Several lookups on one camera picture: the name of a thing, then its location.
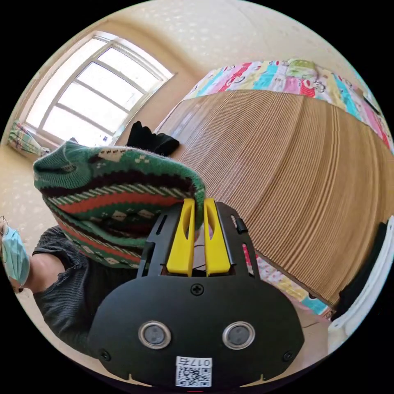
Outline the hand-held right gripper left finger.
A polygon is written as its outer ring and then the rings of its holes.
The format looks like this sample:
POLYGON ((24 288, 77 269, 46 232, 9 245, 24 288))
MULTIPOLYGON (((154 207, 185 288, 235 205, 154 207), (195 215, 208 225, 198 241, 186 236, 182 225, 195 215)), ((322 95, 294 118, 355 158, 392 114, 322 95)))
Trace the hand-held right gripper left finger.
POLYGON ((195 243, 195 201, 184 199, 166 268, 172 275, 191 276, 195 243))

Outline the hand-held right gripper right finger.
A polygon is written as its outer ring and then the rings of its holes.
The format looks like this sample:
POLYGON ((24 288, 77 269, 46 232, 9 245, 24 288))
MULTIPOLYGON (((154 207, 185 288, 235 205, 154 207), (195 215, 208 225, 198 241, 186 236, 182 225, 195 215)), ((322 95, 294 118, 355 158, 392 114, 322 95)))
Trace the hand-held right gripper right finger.
POLYGON ((225 275, 230 261, 217 206, 213 198, 204 200, 204 247, 206 275, 225 275))

